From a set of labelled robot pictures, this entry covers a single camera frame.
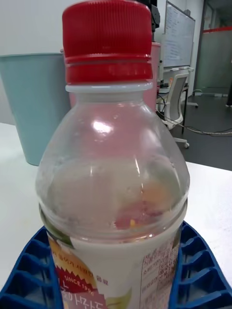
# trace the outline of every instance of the gray floor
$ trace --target gray floor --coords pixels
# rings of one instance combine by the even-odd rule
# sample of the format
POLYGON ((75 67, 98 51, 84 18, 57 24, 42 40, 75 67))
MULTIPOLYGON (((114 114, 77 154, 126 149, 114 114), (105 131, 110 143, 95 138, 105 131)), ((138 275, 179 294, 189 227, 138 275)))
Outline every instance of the gray floor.
MULTIPOLYGON (((187 107, 186 126, 206 132, 228 128, 232 131, 232 108, 225 107, 227 98, 201 96, 190 98, 189 101, 197 102, 199 107, 187 107)), ((171 133, 174 137, 188 140, 189 149, 178 144, 186 161, 232 171, 232 137, 202 136, 187 129, 182 136, 179 127, 175 127, 171 133)))

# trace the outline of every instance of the clear plastic bottle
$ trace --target clear plastic bottle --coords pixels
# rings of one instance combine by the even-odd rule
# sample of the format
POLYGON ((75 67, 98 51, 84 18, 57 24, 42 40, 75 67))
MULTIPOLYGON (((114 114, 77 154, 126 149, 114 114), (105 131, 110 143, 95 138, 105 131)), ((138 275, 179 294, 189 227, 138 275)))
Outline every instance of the clear plastic bottle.
POLYGON ((124 0, 63 14, 66 90, 77 103, 44 153, 36 189, 65 309, 168 306, 189 174, 143 102, 150 18, 124 0))

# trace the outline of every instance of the desk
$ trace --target desk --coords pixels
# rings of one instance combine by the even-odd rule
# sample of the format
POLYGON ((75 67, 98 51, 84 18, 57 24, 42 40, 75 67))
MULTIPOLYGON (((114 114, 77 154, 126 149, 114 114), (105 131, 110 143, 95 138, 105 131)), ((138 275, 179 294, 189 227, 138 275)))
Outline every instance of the desk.
MULTIPOLYGON (((15 126, 0 123, 0 289, 29 239, 43 225, 34 182, 15 126)), ((186 221, 206 240, 232 286, 232 171, 187 163, 191 176, 186 221)))
MULTIPOLYGON (((189 95, 189 86, 187 87, 184 87, 183 89, 183 92, 185 92, 185 105, 184 105, 184 114, 183 114, 183 127, 182 127, 182 130, 181 130, 181 133, 184 134, 184 131, 185 131, 185 119, 186 119, 186 112, 187 112, 187 104, 188 104, 188 95, 189 95)), ((169 95, 169 92, 168 93, 165 93, 165 94, 159 94, 164 100, 167 99, 168 95, 169 95)), ((160 104, 160 103, 163 103, 163 100, 162 98, 160 97, 157 97, 156 99, 156 104, 160 104)))

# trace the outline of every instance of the white chair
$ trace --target white chair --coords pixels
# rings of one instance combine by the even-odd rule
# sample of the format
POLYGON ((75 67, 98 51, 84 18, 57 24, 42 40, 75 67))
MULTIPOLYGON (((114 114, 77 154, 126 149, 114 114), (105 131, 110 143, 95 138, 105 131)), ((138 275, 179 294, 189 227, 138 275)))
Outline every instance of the white chair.
MULTIPOLYGON (((164 108, 163 120, 163 123, 168 127, 169 131, 172 130, 177 124, 183 122, 183 115, 181 112, 181 95, 183 93, 188 76, 189 73, 178 74, 173 79, 164 108)), ((184 143, 185 148, 189 147, 187 140, 178 139, 176 137, 174 137, 174 140, 179 143, 184 143)))

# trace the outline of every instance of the whiteboard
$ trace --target whiteboard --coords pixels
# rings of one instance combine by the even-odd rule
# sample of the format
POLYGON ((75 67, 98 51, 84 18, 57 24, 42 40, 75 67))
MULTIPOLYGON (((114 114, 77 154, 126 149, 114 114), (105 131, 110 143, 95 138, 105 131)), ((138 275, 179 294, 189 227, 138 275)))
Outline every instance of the whiteboard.
POLYGON ((167 1, 164 67, 190 66, 195 20, 167 1))

